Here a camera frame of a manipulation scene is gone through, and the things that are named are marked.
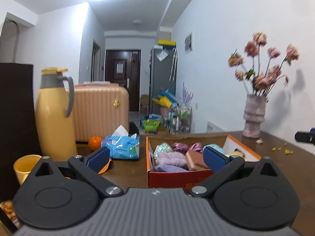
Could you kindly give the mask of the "light blue fluffy plush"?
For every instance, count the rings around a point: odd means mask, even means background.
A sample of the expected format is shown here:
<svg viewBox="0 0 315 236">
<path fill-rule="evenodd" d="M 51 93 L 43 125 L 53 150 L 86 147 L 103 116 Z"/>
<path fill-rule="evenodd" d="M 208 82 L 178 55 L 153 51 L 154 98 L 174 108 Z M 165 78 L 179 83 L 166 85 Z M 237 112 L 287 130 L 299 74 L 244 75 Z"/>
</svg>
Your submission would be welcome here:
<svg viewBox="0 0 315 236">
<path fill-rule="evenodd" d="M 204 151 L 206 148 L 213 148 L 214 150 L 220 152 L 221 154 L 223 155 L 226 155 L 226 152 L 223 150 L 223 148 L 221 148 L 220 146 L 218 146 L 217 144 L 207 144 L 206 146 L 203 147 L 203 150 Z"/>
</svg>

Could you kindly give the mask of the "white yellow sheep plush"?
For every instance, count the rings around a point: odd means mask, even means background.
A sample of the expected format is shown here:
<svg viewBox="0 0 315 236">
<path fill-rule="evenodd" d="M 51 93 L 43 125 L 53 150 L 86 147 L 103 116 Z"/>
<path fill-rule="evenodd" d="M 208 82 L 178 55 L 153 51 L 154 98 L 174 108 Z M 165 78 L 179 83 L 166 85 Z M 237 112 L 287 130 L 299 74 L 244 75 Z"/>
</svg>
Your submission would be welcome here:
<svg viewBox="0 0 315 236">
<path fill-rule="evenodd" d="M 245 154 L 239 150 L 235 149 L 233 152 L 227 154 L 228 157 L 242 157 L 245 159 Z"/>
</svg>

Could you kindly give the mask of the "red brown sponge block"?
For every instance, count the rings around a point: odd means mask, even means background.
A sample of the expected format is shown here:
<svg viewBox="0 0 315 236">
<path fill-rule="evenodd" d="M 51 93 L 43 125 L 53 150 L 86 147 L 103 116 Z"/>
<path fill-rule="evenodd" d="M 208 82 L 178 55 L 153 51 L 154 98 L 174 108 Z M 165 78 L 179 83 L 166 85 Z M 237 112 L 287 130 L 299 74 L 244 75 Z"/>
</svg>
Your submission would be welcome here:
<svg viewBox="0 0 315 236">
<path fill-rule="evenodd" d="M 188 150 L 185 155 L 189 171 L 207 170 L 209 167 L 203 161 L 203 155 L 200 152 Z"/>
</svg>

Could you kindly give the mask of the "lilac fluffy towel roll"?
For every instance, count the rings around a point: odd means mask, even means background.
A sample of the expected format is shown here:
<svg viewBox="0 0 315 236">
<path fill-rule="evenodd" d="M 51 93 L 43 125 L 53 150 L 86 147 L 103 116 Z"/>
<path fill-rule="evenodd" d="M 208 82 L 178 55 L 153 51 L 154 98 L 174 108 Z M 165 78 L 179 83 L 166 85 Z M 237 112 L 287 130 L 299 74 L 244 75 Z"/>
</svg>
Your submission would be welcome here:
<svg viewBox="0 0 315 236">
<path fill-rule="evenodd" d="M 156 164 L 187 168 L 186 158 L 180 152 L 159 152 L 157 155 Z"/>
</svg>

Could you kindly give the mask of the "mauve satin scrunchie bonnet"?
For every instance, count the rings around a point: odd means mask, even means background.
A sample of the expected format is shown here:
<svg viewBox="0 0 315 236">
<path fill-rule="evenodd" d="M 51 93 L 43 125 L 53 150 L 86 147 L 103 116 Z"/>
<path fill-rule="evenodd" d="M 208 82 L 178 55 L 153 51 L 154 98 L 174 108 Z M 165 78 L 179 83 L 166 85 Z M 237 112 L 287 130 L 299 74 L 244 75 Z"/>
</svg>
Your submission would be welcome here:
<svg viewBox="0 0 315 236">
<path fill-rule="evenodd" d="M 174 143 L 171 147 L 174 152 L 180 152 L 182 154 L 186 154 L 188 151 L 196 151 L 199 153 L 203 152 L 203 145 L 200 142 L 194 143 L 190 146 L 184 143 L 177 142 Z"/>
</svg>

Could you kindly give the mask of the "iridescent plastic ball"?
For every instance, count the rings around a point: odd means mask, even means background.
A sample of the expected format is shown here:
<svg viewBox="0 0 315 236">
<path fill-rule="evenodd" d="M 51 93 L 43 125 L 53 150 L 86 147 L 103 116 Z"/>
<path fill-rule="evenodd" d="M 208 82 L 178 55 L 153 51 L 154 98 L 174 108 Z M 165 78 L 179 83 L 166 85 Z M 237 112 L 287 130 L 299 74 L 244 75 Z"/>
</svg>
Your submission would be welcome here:
<svg viewBox="0 0 315 236">
<path fill-rule="evenodd" d="M 155 160 L 157 160 L 158 154 L 161 153 L 161 152 L 170 153 L 170 152 L 173 152 L 173 149 L 168 143 L 166 143 L 166 142 L 161 143 L 154 150 L 153 155 L 154 155 L 154 159 Z"/>
</svg>

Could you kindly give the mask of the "purple linen drawstring pouch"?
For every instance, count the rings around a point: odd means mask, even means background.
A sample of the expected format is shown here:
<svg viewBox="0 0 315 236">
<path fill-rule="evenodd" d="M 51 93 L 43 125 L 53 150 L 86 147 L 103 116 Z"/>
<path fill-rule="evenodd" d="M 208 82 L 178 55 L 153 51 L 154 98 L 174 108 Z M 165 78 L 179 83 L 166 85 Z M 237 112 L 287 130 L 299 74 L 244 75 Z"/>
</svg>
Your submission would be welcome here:
<svg viewBox="0 0 315 236">
<path fill-rule="evenodd" d="M 162 173 L 183 173 L 183 172 L 188 172 L 187 169 L 177 167 L 177 166 L 172 166 L 172 165 L 158 165 L 154 167 L 153 169 L 154 172 L 162 172 Z"/>
</svg>

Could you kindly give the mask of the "orange fruit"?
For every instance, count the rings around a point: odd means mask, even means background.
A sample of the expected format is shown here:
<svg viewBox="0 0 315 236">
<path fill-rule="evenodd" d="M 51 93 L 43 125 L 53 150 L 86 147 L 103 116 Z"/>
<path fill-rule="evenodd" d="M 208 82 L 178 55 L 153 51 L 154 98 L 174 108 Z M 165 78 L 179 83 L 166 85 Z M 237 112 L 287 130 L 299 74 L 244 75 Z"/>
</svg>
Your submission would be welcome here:
<svg viewBox="0 0 315 236">
<path fill-rule="evenodd" d="M 88 147 L 89 149 L 94 152 L 96 150 L 98 150 L 99 148 L 101 148 L 101 143 L 102 143 L 102 138 L 99 136 L 93 136 L 89 139 L 88 141 Z"/>
</svg>

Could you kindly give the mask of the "yellow dried petals crumbs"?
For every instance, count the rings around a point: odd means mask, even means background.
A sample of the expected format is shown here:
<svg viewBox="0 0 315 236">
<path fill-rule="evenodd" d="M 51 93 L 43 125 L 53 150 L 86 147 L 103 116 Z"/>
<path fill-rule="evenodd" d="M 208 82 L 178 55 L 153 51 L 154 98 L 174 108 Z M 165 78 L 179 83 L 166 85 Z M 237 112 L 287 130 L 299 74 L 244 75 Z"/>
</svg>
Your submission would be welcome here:
<svg viewBox="0 0 315 236">
<path fill-rule="evenodd" d="M 284 142 L 284 144 L 281 147 L 273 147 L 271 150 L 272 150 L 272 152 L 282 151 L 284 153 L 284 155 L 286 155 L 286 156 L 292 155 L 294 153 L 292 150 L 288 149 L 288 143 L 287 142 Z"/>
</svg>

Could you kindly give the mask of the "blue tissue pack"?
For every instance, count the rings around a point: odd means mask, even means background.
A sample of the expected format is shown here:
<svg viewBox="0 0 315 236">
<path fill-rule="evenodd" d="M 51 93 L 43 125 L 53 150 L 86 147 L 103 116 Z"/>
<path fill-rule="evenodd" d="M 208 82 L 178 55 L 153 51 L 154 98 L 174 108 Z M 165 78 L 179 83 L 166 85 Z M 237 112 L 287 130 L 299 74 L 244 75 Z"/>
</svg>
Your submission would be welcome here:
<svg viewBox="0 0 315 236">
<path fill-rule="evenodd" d="M 139 159 L 139 136 L 137 134 L 129 136 L 122 125 L 112 135 L 102 140 L 101 147 L 109 148 L 112 159 Z"/>
</svg>

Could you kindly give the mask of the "yellow thermos jug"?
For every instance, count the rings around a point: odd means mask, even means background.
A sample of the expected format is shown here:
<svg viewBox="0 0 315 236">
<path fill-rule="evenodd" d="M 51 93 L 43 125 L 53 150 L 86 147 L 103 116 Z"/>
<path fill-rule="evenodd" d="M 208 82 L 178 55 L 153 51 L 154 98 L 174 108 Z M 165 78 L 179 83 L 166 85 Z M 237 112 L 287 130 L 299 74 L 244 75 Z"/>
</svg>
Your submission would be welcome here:
<svg viewBox="0 0 315 236">
<path fill-rule="evenodd" d="M 67 68 L 41 70 L 41 86 L 35 105 L 36 127 L 43 156 L 67 161 L 77 155 L 73 118 L 74 82 L 63 75 Z"/>
</svg>

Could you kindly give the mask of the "black stool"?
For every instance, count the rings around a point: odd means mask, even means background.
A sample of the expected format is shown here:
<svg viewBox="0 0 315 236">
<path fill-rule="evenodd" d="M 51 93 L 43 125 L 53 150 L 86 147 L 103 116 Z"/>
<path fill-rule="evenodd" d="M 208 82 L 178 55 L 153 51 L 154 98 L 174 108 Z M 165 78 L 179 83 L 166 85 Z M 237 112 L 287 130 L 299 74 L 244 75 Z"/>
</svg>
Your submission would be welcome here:
<svg viewBox="0 0 315 236">
<path fill-rule="evenodd" d="M 139 135 L 139 129 L 137 127 L 137 125 L 134 122 L 129 122 L 129 135 Z"/>
</svg>

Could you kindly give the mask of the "pink ribbed vase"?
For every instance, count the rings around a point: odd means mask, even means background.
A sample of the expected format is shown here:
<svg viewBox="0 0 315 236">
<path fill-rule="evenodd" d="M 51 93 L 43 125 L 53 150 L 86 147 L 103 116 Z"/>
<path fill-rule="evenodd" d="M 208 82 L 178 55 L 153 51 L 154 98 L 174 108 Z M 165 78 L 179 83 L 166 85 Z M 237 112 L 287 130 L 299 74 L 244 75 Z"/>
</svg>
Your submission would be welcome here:
<svg viewBox="0 0 315 236">
<path fill-rule="evenodd" d="M 260 136 L 260 126 L 265 121 L 266 97 L 249 94 L 244 109 L 245 127 L 243 136 L 257 139 Z"/>
</svg>

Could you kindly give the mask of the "pink ribbed suitcase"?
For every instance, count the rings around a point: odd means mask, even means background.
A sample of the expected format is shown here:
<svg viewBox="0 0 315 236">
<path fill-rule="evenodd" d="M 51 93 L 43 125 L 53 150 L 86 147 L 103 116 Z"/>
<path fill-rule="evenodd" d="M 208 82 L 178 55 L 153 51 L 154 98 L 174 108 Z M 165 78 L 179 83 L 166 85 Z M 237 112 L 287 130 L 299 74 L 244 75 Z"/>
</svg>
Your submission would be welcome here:
<svg viewBox="0 0 315 236">
<path fill-rule="evenodd" d="M 75 85 L 71 116 L 77 142 L 88 142 L 94 136 L 105 138 L 119 126 L 128 130 L 128 91 L 115 83 Z"/>
</svg>

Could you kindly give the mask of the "yellow ceramic mug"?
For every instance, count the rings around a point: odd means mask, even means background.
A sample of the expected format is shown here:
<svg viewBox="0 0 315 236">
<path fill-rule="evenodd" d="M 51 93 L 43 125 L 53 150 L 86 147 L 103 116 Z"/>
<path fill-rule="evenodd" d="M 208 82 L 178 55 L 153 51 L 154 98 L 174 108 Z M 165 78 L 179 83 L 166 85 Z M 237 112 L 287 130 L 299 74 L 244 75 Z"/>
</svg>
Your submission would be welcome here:
<svg viewBox="0 0 315 236">
<path fill-rule="evenodd" d="M 23 184 L 41 158 L 40 155 L 26 155 L 15 161 L 13 169 L 20 185 Z"/>
</svg>

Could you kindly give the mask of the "red orange cardboard box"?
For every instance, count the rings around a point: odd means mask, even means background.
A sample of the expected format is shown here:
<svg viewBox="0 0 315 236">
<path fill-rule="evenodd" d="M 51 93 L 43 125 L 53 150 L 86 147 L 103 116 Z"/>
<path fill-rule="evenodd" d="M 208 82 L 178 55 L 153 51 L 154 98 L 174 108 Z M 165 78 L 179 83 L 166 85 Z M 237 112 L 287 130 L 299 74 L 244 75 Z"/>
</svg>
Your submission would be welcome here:
<svg viewBox="0 0 315 236">
<path fill-rule="evenodd" d="M 210 169 L 201 171 L 186 171 L 186 172 L 155 172 L 155 159 L 153 152 L 155 148 L 162 144 L 168 143 L 184 143 L 191 146 L 194 143 L 200 142 L 203 146 L 207 144 L 217 144 L 224 151 L 230 153 L 235 149 L 239 149 L 245 154 L 245 160 L 256 162 L 261 159 L 261 156 L 251 150 L 245 144 L 234 138 L 230 134 L 178 134 L 178 135 L 152 135 L 147 136 L 146 143 L 146 167 L 148 173 L 148 186 L 150 188 L 183 188 L 188 191 L 190 188 L 197 185 L 202 180 L 213 175 Z"/>
</svg>

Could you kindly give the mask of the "black paper shopping bag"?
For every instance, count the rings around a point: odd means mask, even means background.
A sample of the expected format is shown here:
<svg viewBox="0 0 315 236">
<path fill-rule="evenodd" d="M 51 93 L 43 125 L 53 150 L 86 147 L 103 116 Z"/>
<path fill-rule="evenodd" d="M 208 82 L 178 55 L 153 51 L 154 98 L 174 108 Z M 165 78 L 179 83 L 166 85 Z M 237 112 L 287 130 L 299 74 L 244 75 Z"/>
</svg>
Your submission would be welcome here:
<svg viewBox="0 0 315 236">
<path fill-rule="evenodd" d="M 33 71 L 30 64 L 16 63 L 20 29 L 11 63 L 1 63 L 1 201 L 11 200 L 20 184 L 13 164 L 26 155 L 41 155 L 35 122 Z"/>
</svg>

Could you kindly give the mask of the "dried pink roses bouquet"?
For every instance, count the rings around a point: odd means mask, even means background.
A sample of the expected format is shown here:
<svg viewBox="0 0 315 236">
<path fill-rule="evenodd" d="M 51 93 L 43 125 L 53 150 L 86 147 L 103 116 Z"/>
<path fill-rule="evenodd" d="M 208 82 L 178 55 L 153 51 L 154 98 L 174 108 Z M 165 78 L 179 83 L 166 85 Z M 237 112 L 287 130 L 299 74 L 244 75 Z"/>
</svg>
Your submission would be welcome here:
<svg viewBox="0 0 315 236">
<path fill-rule="evenodd" d="M 284 86 L 289 83 L 289 77 L 283 73 L 284 64 L 291 66 L 299 57 L 298 48 L 292 44 L 287 46 L 285 54 L 275 46 L 268 47 L 267 34 L 258 31 L 245 45 L 244 53 L 235 50 L 227 64 L 235 68 L 234 76 L 243 83 L 248 95 L 262 97 L 267 102 L 277 82 L 284 80 Z"/>
</svg>

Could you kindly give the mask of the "yellow blue bag pile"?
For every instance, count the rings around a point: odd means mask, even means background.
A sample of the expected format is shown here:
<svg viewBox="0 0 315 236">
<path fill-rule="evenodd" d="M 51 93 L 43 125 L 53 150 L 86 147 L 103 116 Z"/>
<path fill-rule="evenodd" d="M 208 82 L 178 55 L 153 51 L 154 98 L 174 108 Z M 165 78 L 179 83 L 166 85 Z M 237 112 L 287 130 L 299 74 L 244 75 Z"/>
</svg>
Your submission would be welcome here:
<svg viewBox="0 0 315 236">
<path fill-rule="evenodd" d="M 152 98 L 152 101 L 162 107 L 171 108 L 179 105 L 173 91 L 170 89 L 163 89 L 158 95 Z"/>
</svg>

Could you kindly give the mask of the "snack packet with nuts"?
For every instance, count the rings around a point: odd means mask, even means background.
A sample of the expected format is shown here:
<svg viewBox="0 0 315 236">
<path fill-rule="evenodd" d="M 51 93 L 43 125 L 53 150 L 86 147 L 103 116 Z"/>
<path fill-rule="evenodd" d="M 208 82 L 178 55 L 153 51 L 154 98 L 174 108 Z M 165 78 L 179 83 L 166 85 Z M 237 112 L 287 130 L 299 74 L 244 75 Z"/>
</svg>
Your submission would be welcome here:
<svg viewBox="0 0 315 236">
<path fill-rule="evenodd" d="M 1 209 L 4 211 L 4 213 L 7 215 L 7 217 L 14 223 L 14 225 L 19 228 L 20 223 L 19 220 L 13 210 L 13 202 L 12 200 L 6 200 L 1 202 Z"/>
</svg>

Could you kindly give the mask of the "dark brown entrance door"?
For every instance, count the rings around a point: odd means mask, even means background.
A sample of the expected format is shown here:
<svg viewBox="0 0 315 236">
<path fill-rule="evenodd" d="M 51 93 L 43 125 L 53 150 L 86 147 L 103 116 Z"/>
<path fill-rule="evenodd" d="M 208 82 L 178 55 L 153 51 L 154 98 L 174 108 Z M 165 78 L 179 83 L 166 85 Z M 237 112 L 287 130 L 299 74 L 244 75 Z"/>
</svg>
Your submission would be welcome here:
<svg viewBox="0 0 315 236">
<path fill-rule="evenodd" d="M 141 50 L 106 50 L 105 80 L 124 87 L 129 94 L 129 110 L 140 107 Z"/>
</svg>

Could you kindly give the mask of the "grey refrigerator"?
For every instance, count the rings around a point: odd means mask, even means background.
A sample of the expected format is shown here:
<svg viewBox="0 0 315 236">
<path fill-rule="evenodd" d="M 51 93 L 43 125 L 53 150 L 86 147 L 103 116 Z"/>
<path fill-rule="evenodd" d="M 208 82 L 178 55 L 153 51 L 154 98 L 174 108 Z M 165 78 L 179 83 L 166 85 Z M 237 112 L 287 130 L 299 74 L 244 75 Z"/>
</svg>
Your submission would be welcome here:
<svg viewBox="0 0 315 236">
<path fill-rule="evenodd" d="M 149 76 L 149 113 L 160 114 L 160 106 L 153 101 L 161 92 L 169 90 L 172 94 L 176 92 L 176 76 L 174 73 L 173 56 L 174 46 L 163 46 L 162 49 L 153 47 L 151 49 L 150 76 Z"/>
</svg>

